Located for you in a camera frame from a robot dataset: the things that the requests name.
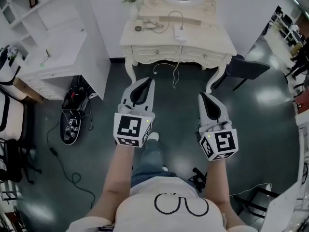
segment office chair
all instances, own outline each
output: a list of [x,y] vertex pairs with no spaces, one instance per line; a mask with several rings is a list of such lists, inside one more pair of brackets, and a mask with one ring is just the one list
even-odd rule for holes
[[35,169],[28,161],[30,149],[26,149],[24,153],[16,140],[8,140],[4,142],[3,147],[0,144],[0,148],[3,150],[3,156],[0,156],[0,160],[6,166],[6,170],[0,169],[0,180],[11,180],[14,182],[20,182],[22,179],[21,169],[25,171],[27,181],[30,184],[34,184],[29,180],[28,168],[33,169],[37,173],[42,173],[40,169]]

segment marker cube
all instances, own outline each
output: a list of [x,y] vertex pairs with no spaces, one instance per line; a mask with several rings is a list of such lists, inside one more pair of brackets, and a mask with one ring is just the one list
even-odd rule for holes
[[118,144],[141,148],[152,127],[153,118],[115,113],[113,135]]
[[199,144],[208,160],[229,158],[238,151],[236,129],[205,132]]

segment white t-shirt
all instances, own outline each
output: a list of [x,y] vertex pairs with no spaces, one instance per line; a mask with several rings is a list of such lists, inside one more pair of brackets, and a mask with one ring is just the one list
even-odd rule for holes
[[[226,232],[219,208],[199,198],[196,190],[177,177],[154,177],[130,191],[117,209],[115,224],[101,217],[73,222],[67,232]],[[228,232],[257,232],[249,226]]]

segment white cabinet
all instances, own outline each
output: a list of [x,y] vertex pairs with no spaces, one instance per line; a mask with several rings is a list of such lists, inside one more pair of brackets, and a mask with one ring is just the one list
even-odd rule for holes
[[80,1],[38,0],[30,8],[29,0],[0,0],[7,27],[28,52],[17,76],[46,99],[63,99],[76,75],[104,97],[110,61],[91,4]]

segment white vanity table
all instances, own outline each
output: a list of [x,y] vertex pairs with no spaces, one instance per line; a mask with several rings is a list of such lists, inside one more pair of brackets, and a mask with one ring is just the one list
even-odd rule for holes
[[[217,72],[206,85],[206,92],[211,93],[211,85],[225,72],[226,65],[235,56],[236,50],[225,29],[219,25],[216,18],[217,0],[143,0],[139,10],[139,19],[151,20],[162,24],[163,31],[170,21],[170,26],[163,33],[155,33],[144,29],[134,30],[135,22],[127,21],[120,45],[126,56],[126,71],[132,82],[136,81],[133,66],[138,62],[154,63],[159,60],[173,62],[196,62],[202,69],[218,67]],[[185,28],[186,42],[175,40],[174,23]]]

